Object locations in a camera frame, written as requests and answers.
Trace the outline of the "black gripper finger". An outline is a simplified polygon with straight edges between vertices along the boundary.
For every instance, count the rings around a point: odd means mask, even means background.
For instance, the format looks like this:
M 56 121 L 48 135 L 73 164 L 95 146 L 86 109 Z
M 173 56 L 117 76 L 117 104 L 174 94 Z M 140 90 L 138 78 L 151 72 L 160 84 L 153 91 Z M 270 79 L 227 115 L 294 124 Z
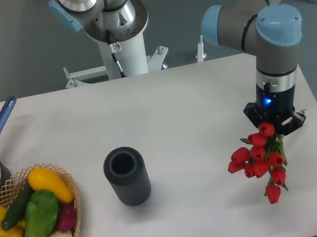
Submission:
M 244 114 L 251 121 L 254 127 L 259 128 L 262 123 L 262 110 L 257 103 L 247 103 L 243 110 Z
M 277 125 L 277 135 L 289 135 L 297 129 L 301 128 L 306 120 L 305 111 L 294 112 L 288 119 Z

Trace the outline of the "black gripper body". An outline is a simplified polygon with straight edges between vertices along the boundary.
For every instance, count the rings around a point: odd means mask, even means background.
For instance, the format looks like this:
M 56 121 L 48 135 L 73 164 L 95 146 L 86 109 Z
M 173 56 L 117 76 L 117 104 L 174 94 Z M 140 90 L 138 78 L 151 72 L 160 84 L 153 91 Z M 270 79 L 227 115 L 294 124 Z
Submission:
M 295 85 L 288 90 L 278 92 L 271 90 L 270 83 L 266 83 L 264 88 L 257 85 L 255 102 L 262 110 L 262 123 L 270 122 L 277 126 L 288 119 L 295 112 L 294 95 Z

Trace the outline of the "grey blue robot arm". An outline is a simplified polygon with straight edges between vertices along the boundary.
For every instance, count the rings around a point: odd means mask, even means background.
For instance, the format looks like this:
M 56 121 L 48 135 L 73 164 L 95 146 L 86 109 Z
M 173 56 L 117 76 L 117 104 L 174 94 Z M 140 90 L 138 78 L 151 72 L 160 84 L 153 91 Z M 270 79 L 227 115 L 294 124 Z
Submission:
M 244 113 L 254 126 L 269 122 L 285 136 L 303 126 L 305 115 L 293 106 L 302 20 L 283 1 L 213 5 L 202 18 L 201 41 L 255 56 L 256 100 Z M 168 50 L 146 55 L 148 12 L 140 0 L 50 0 L 48 7 L 65 27 L 97 42 L 110 79 L 161 70 Z

